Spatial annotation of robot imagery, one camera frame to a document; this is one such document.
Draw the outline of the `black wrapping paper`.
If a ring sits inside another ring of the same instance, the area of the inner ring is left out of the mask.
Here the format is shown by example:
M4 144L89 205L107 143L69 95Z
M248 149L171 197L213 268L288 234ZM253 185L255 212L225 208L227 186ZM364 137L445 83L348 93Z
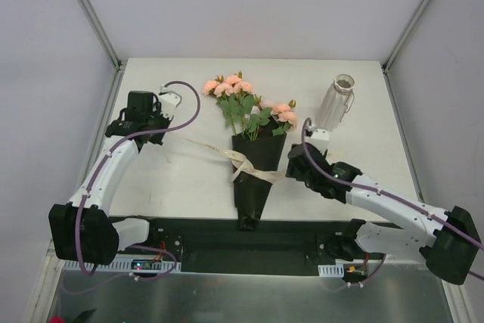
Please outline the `black wrapping paper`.
M232 149L242 153L253 166L263 172L278 170L286 134L273 135L278 124L272 120L259 130L253 141L241 133L231 137ZM237 227L241 231L257 228L272 187L271 182L241 172L234 180L234 205L237 209Z

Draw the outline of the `cream printed ribbon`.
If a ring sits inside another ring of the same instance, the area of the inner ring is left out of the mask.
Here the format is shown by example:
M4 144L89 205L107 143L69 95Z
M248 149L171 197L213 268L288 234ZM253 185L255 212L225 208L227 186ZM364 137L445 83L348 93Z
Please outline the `cream printed ribbon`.
M275 182L284 178L284 174L280 171L272 171L272 170L264 171L261 169L257 169L244 154L238 151L221 149L211 144L206 144L189 138L183 138L183 140L188 141L192 144L196 144L203 148L210 149L211 151L216 152L217 154L229 159L231 161L232 166L235 167L235 171L232 173L232 176L230 179L231 182L234 182L242 172L252 177L255 177L258 180L268 182L272 185Z

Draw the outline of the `pink rose bouquet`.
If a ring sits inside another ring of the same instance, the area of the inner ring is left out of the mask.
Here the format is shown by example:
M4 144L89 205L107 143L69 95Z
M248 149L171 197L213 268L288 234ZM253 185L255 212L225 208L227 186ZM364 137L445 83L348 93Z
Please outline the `pink rose bouquet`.
M255 141L292 132L298 124L296 102L275 104L254 92L243 73L219 75L206 81L202 94L214 99L234 135Z

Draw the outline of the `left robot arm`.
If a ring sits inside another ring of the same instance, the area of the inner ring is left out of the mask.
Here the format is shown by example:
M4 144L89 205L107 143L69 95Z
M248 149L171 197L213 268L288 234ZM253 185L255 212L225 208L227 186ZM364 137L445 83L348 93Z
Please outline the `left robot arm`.
M162 144L180 95L173 91L131 91L127 106L105 132L101 153L78 191L66 204L55 204L48 220L57 257L107 266L121 250L135 245L154 253L160 236L145 219L112 222L110 206L129 165L147 143Z

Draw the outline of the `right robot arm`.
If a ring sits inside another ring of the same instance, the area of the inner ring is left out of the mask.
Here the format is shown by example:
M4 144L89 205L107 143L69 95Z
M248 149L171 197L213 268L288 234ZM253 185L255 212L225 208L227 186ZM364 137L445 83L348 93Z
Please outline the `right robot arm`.
M421 263L435 276L462 285L483 248L473 218L461 207L445 210L409 201L388 191L360 169L344 162L329 164L325 154L304 142L292 145L286 176L330 200L376 214L390 226L352 219L325 248L351 261L363 253L381 253Z

